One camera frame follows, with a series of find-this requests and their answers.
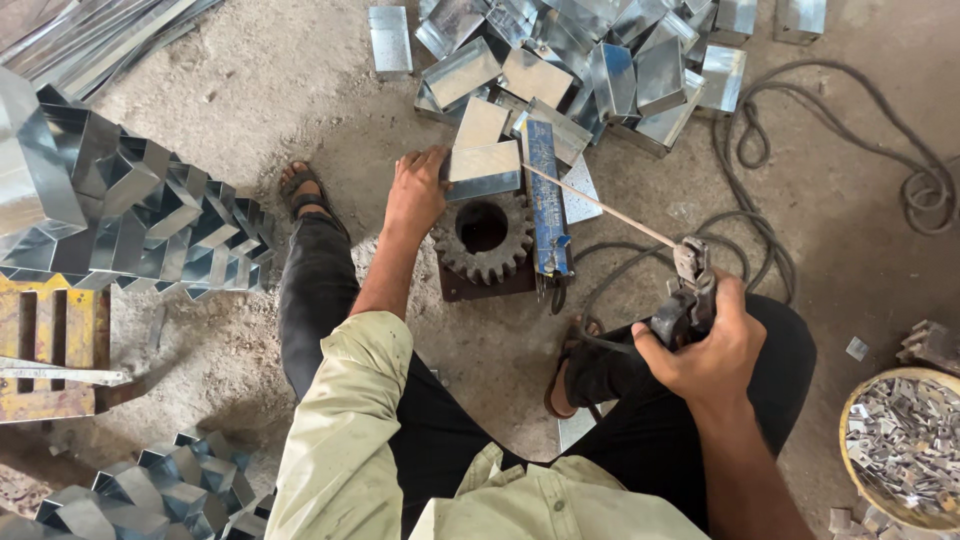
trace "yellow metal frame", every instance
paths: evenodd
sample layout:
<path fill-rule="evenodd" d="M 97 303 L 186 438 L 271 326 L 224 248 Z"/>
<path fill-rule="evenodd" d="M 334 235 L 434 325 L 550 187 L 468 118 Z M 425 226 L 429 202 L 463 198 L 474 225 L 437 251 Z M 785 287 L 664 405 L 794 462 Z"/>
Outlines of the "yellow metal frame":
<path fill-rule="evenodd" d="M 0 276 L 0 355 L 19 357 L 22 320 L 21 295 L 36 294 L 36 340 L 34 357 L 51 363 L 54 348 L 54 297 L 66 293 L 66 340 L 63 365 L 78 369 L 109 369 L 109 289 L 72 289 L 60 274 L 46 283 L 11 282 Z M 90 416 L 99 412 L 95 386 L 67 380 L 62 390 L 53 390 L 51 380 L 35 379 L 33 391 L 20 393 L 17 379 L 0 379 L 0 423 Z"/>

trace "black sandal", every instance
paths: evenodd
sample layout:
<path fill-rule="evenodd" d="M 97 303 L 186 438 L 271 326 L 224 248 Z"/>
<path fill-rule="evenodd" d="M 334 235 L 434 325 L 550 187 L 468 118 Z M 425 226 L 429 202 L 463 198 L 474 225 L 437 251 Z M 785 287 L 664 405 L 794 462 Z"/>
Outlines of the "black sandal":
<path fill-rule="evenodd" d="M 600 319 L 597 319 L 593 315 L 587 316 L 587 323 L 584 325 L 585 328 L 589 329 L 590 325 L 596 325 L 599 332 L 596 335 L 607 333 L 603 328 L 603 323 L 600 322 Z M 570 352 L 576 348 L 577 345 L 583 342 L 579 337 L 580 334 L 580 323 L 574 323 L 570 325 L 570 328 L 566 329 L 566 337 L 564 338 L 564 349 L 560 352 L 560 358 L 557 359 L 557 371 L 553 372 L 553 377 L 550 379 L 549 384 L 546 385 L 546 392 L 543 394 L 543 406 L 546 408 L 546 411 L 550 413 L 550 416 L 558 418 L 560 420 L 567 420 L 573 418 L 573 414 L 564 416 L 557 412 L 557 409 L 553 408 L 553 403 L 551 401 L 551 396 L 553 395 L 553 389 L 557 385 L 557 375 L 560 374 L 560 368 L 564 365 L 564 360 L 570 358 Z M 596 412 L 596 407 L 594 405 L 590 406 L 590 413 L 593 414 L 594 419 L 599 414 Z"/>
<path fill-rule="evenodd" d="M 326 196 L 326 187 L 324 183 L 320 181 L 318 177 L 312 170 L 310 170 L 310 165 L 307 165 L 303 161 L 294 161 L 290 163 L 290 168 L 293 168 L 294 163 L 302 163 L 307 167 L 307 170 L 300 171 L 287 181 L 286 184 L 280 187 L 280 199 L 283 200 L 283 204 L 287 206 L 287 209 L 290 210 L 290 219 L 291 221 L 297 221 L 297 214 L 300 213 L 300 210 L 307 205 L 317 205 L 318 207 L 326 210 L 326 213 L 330 214 L 330 217 L 333 218 L 334 223 L 336 223 L 337 228 L 340 229 L 341 233 L 347 237 L 347 241 L 350 240 L 350 233 L 347 231 L 347 227 L 344 226 L 344 223 L 340 221 L 340 218 L 337 217 L 337 214 L 334 213 L 333 208 L 330 206 L 329 198 Z M 298 196 L 296 199 L 293 199 L 294 193 L 300 189 L 300 186 L 305 182 L 315 182 L 317 186 L 320 187 L 320 194 L 317 193 L 303 193 Z"/>

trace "hand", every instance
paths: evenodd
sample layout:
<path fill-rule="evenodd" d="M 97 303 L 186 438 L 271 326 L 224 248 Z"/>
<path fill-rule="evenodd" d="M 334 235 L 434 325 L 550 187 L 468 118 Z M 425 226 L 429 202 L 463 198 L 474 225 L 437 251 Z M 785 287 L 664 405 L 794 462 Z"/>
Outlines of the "hand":
<path fill-rule="evenodd" d="M 449 183 L 441 185 L 439 175 L 447 153 L 446 147 L 431 146 L 424 152 L 410 152 L 396 162 L 384 233 L 416 240 L 420 245 L 446 209 L 444 192 Z"/>
<path fill-rule="evenodd" d="M 634 345 L 650 371 L 697 411 L 723 413 L 746 402 L 747 385 L 767 330 L 747 313 L 743 281 L 714 268 L 717 316 L 703 341 L 673 354 L 643 323 L 634 324 Z"/>

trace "person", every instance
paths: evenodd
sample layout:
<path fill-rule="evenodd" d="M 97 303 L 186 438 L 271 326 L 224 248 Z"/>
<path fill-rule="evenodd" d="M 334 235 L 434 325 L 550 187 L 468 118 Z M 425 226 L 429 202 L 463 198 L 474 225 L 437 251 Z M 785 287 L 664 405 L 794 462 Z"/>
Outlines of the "person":
<path fill-rule="evenodd" d="M 302 162 L 281 196 L 296 227 L 280 291 L 284 371 L 300 404 L 267 540 L 536 538 L 812 540 L 775 463 L 816 348 L 788 307 L 717 271 L 709 336 L 675 354 L 641 322 L 580 343 L 552 412 L 619 403 L 550 463 L 496 443 L 430 373 L 404 324 L 420 243 L 444 212 L 448 151 L 396 162 L 370 271 Z"/>

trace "gear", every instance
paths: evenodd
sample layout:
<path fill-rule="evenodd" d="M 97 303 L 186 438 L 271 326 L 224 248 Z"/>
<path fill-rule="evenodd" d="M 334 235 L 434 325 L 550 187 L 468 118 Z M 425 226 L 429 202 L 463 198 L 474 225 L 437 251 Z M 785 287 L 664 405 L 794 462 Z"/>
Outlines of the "gear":
<path fill-rule="evenodd" d="M 442 266 L 477 284 L 516 273 L 534 243 L 527 198 L 512 192 L 450 203 L 430 232 Z"/>

